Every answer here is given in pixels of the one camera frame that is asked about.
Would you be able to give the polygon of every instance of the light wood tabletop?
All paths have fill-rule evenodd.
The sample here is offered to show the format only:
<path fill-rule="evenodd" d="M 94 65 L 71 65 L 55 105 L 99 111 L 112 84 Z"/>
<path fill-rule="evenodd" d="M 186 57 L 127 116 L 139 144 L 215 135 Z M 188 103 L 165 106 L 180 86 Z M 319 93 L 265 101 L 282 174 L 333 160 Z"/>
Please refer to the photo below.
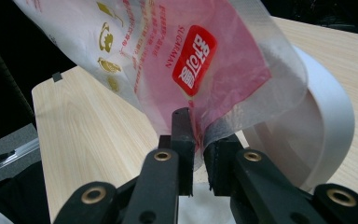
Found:
<path fill-rule="evenodd" d="M 356 126 L 350 152 L 329 182 L 358 193 L 358 35 L 274 19 L 291 43 L 324 65 L 350 96 Z M 33 89 L 51 220 L 91 181 L 121 186 L 140 172 L 158 137 L 146 116 L 79 67 Z"/>

